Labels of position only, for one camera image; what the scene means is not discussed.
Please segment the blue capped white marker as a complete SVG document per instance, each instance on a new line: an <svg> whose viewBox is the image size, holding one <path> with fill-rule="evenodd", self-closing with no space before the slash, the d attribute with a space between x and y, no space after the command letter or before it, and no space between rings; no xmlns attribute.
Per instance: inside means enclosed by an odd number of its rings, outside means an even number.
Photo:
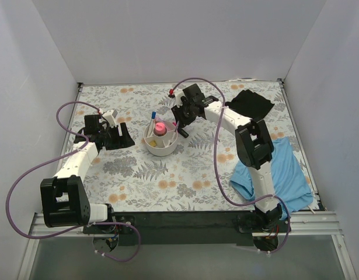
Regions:
<svg viewBox="0 0 359 280"><path fill-rule="evenodd" d="M153 111L152 114L151 114L151 120L150 120L150 123L149 123L149 129L148 129L148 136L151 136L152 132L153 132L153 129L154 129L154 125L155 125L155 117L156 117L156 112Z"/></svg>

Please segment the pink pack of pens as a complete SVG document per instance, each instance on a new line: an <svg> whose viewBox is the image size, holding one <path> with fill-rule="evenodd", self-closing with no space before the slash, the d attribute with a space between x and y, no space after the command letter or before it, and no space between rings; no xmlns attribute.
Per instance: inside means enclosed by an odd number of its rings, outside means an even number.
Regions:
<svg viewBox="0 0 359 280"><path fill-rule="evenodd" d="M164 122L157 122L154 127L154 134L162 137L167 133L167 128Z"/></svg>

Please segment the thin purple gel pen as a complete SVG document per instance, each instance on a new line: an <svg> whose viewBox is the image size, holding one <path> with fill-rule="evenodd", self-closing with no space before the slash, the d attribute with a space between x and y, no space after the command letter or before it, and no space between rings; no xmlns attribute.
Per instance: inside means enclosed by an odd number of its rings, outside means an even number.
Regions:
<svg viewBox="0 0 359 280"><path fill-rule="evenodd" d="M173 135L172 135L172 138L170 140L170 143L174 143L176 137L177 137L177 130L179 128L179 121L176 122L176 125L175 125L175 129L173 131Z"/></svg>

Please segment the white round divided organizer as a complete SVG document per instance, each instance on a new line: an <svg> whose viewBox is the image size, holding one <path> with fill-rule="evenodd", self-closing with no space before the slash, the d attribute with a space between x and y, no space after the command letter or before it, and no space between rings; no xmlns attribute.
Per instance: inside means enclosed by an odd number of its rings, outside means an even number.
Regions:
<svg viewBox="0 0 359 280"><path fill-rule="evenodd" d="M165 148L163 141L171 140L173 131L175 129L175 125L170 121L166 121L166 120L164 120L164 121L165 121L166 128L167 128L167 133L164 136L156 136L154 133L152 133L151 136L148 136L147 134L148 134L149 125L145 128L144 134L143 134L145 146L147 147L148 151L151 154L153 154L155 156L159 156L159 157L168 156L174 152L174 150L177 147L178 136L179 136L179 134L177 132L177 137L176 137L174 143L172 143L171 146ZM156 142L155 147L153 147L149 144L151 141Z"/></svg>

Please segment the purple highlighter pen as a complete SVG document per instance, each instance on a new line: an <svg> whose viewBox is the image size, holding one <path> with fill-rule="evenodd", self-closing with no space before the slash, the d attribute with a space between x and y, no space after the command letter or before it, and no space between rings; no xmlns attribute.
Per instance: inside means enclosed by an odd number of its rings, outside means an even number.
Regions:
<svg viewBox="0 0 359 280"><path fill-rule="evenodd" d="M166 124L165 124L165 121L162 120L162 119L159 118L159 117L156 117L156 118L155 118L155 123L156 123L156 124L157 124L157 123L161 123L161 124L163 124L163 125L166 125Z"/></svg>

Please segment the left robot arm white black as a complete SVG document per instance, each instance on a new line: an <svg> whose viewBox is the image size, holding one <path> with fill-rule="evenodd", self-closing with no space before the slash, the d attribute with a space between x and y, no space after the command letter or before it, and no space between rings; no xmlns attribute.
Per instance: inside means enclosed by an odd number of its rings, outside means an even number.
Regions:
<svg viewBox="0 0 359 280"><path fill-rule="evenodd" d="M40 184L44 222L47 227L85 226L96 223L103 233L117 225L109 204L92 204L83 181L101 150L129 148L135 145L126 123L117 121L117 111L84 116L85 126L74 139L73 154L52 178Z"/></svg>

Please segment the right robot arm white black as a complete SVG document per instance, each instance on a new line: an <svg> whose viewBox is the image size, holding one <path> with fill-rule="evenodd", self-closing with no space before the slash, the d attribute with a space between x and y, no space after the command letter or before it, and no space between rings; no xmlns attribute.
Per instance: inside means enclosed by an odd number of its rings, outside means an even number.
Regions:
<svg viewBox="0 0 359 280"><path fill-rule="evenodd" d="M273 230L283 215L271 175L274 146L264 121L273 103L251 90L240 91L231 101L205 96L198 84L181 91L173 88L169 97L175 100L171 111L177 131L184 138L189 136L184 128L198 117L216 123L235 137L238 158L249 170L255 194L255 209L243 225L264 232Z"/></svg>

